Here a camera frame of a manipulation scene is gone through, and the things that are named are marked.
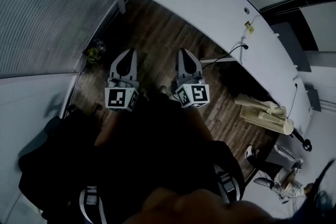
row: gray curtain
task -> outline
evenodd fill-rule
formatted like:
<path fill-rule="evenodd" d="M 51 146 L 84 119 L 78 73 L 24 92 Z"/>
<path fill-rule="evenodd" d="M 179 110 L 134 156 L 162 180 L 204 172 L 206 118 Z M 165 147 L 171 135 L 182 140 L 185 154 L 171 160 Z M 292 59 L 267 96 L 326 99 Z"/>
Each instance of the gray curtain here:
<path fill-rule="evenodd" d="M 78 71 L 115 0 L 0 0 L 0 78 Z"/>

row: white sneaker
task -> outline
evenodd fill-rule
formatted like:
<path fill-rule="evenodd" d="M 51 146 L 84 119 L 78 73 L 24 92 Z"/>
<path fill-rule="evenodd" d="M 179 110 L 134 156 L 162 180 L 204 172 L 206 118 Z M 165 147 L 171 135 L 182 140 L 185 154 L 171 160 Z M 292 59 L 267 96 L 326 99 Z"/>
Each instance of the white sneaker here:
<path fill-rule="evenodd" d="M 251 156 L 255 156 L 255 152 L 254 152 L 254 149 L 253 149 L 252 145 L 249 145 L 246 149 L 245 159 L 247 159 L 248 157 L 251 157 Z"/>

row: wooden floor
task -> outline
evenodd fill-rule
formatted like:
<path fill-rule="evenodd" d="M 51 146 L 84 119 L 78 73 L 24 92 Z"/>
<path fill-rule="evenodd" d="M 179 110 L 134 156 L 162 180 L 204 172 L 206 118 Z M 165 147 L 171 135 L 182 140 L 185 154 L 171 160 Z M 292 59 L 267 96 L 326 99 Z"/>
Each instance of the wooden floor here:
<path fill-rule="evenodd" d="M 72 103 L 91 114 L 97 104 L 103 109 L 95 113 L 100 125 L 113 112 L 104 108 L 104 88 L 112 61 L 127 48 L 138 52 L 138 81 L 142 88 L 170 86 L 175 77 L 175 57 L 180 47 L 196 57 L 224 53 L 208 37 L 196 28 L 151 0 L 129 0 L 127 12 L 119 14 L 102 33 L 101 40 L 107 46 L 102 64 L 87 64 L 80 75 Z M 227 88 L 220 82 L 219 63 L 204 69 L 209 84 L 211 102 L 200 108 L 206 125 L 215 140 L 227 143 L 239 161 L 245 179 L 253 168 L 244 159 L 249 144 L 260 148 L 260 157 L 266 157 L 273 147 L 277 134 L 246 123 L 239 117 L 240 106 L 234 103 Z"/>

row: white desk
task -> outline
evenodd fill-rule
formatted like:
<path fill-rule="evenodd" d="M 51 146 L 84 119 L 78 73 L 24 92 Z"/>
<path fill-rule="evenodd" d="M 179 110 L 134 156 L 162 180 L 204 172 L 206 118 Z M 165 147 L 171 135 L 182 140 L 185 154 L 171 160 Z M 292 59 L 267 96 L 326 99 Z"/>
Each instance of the white desk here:
<path fill-rule="evenodd" d="M 310 102 L 303 82 L 279 39 L 247 0 L 153 1 L 185 19 L 227 52 L 239 45 L 245 33 L 244 43 L 249 49 L 244 68 L 276 102 L 287 108 L 287 113 L 292 106 L 295 83 L 298 84 L 290 119 L 304 135 L 310 121 Z M 124 12 L 123 0 L 118 3 L 120 11 Z M 245 31 L 247 21 L 253 21 L 254 32 L 251 35 Z M 239 62 L 240 49 L 235 50 L 232 56 Z"/>

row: black cable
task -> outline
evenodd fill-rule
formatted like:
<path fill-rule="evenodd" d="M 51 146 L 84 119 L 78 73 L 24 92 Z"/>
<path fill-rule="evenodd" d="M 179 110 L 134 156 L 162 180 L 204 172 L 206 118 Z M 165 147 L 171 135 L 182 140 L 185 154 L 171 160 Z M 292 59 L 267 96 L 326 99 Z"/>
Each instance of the black cable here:
<path fill-rule="evenodd" d="M 292 113 L 292 109 L 293 109 L 293 106 L 294 106 L 294 101 L 295 101 L 295 97 L 296 97 L 296 93 L 297 93 L 297 91 L 298 91 L 298 85 L 295 83 L 295 94 L 294 94 L 294 98 L 293 98 L 293 103 L 292 103 L 292 107 L 290 108 L 290 111 L 289 111 L 289 114 L 288 114 L 288 116 L 287 116 L 287 118 L 289 118 L 289 116 L 290 116 L 290 113 Z"/>
<path fill-rule="evenodd" d="M 229 56 L 235 49 L 237 49 L 237 48 L 239 48 L 239 47 L 243 47 L 243 48 L 246 49 L 246 50 L 248 49 L 248 46 L 247 46 L 246 44 L 239 45 L 239 46 L 237 46 L 236 48 L 234 48 L 232 51 L 230 51 L 228 54 L 224 55 L 223 57 L 220 57 L 220 58 L 216 59 L 216 61 L 211 62 L 211 63 L 208 63 L 206 66 L 202 67 L 202 70 L 203 70 L 204 68 L 206 68 L 206 67 L 208 67 L 208 66 L 214 64 L 214 63 L 217 62 L 218 60 L 221 60 L 221 59 L 223 59 L 223 58 Z"/>

